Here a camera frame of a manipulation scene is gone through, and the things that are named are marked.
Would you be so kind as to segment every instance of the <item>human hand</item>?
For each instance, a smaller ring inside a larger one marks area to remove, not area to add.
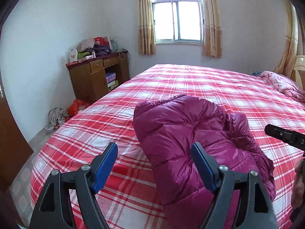
[[[294,178],[294,185],[292,190],[292,197],[291,197],[291,206],[293,209],[299,208],[303,204],[303,195],[304,195],[304,183],[303,183],[303,172],[302,170],[302,159],[297,162],[295,166],[295,178]]]

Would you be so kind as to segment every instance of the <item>metal screw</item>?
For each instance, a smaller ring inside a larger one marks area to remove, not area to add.
[[[229,168],[225,165],[220,165],[219,169],[222,170],[222,171],[227,171]]]
[[[256,170],[251,170],[250,174],[253,176],[258,176],[258,172]]]
[[[59,170],[55,169],[51,172],[51,175],[56,176],[59,173]]]
[[[88,169],[90,169],[90,165],[85,164],[85,165],[83,165],[83,166],[81,167],[81,169],[82,169],[82,170],[88,170]]]

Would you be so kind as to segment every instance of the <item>bed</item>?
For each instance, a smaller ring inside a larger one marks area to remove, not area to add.
[[[119,155],[105,188],[96,197],[110,228],[169,228],[158,201],[151,165],[132,127],[133,112],[143,100],[188,94],[205,98],[228,112],[245,113],[264,153],[274,162],[279,228],[288,228],[295,163],[302,152],[264,134],[267,124],[305,133],[305,107],[277,92],[259,77],[188,65],[155,65],[95,102],[64,124],[33,159],[31,202],[54,169],[75,171],[101,154],[109,142]],[[71,202],[78,228],[84,228],[75,191]]]

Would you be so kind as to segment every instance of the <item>purple puffer jacket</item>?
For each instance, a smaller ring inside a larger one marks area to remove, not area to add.
[[[270,199],[275,198],[273,163],[249,132],[244,114],[227,114],[207,100],[181,95],[138,104],[133,126],[152,165],[158,197],[172,228],[198,229],[213,199],[191,158],[194,142],[233,171],[257,170]],[[225,228],[234,219],[238,195],[236,190]]]

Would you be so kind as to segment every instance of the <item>window sill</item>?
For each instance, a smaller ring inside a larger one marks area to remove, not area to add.
[[[198,45],[198,46],[203,46],[202,42],[194,42],[194,41],[179,41],[179,42],[156,42],[156,45]]]

